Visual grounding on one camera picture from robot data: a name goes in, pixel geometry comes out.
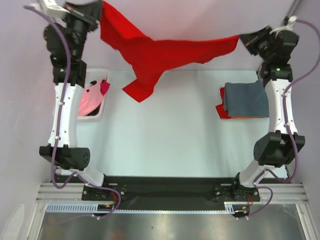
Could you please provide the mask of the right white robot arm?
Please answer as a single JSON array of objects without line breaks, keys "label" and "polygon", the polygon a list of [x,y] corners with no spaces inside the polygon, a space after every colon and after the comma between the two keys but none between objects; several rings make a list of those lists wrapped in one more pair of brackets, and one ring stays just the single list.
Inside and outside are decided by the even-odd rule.
[{"label": "right white robot arm", "polygon": [[268,173],[297,160],[306,140],[299,135],[294,122],[291,105],[293,74],[288,63],[299,36],[288,26],[277,29],[267,26],[253,33],[241,34],[239,39],[250,54],[263,60],[260,78],[269,109],[268,132],[255,143],[254,159],[235,176],[230,188],[231,196],[242,201],[257,190],[257,184]]}]

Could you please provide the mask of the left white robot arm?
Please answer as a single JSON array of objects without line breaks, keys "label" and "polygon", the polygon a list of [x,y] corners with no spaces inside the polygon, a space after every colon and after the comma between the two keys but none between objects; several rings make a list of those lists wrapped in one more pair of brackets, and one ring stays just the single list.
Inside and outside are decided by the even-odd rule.
[{"label": "left white robot arm", "polygon": [[40,15],[48,21],[43,37],[50,52],[55,91],[54,117],[50,137],[39,154],[56,168],[71,171],[87,185],[95,185],[93,194],[100,200],[110,196],[111,188],[104,184],[104,175],[90,164],[91,153],[78,147],[77,121],[81,97],[85,89],[87,64],[82,60],[87,34],[100,24],[103,2],[86,4],[54,0],[39,1]]}]

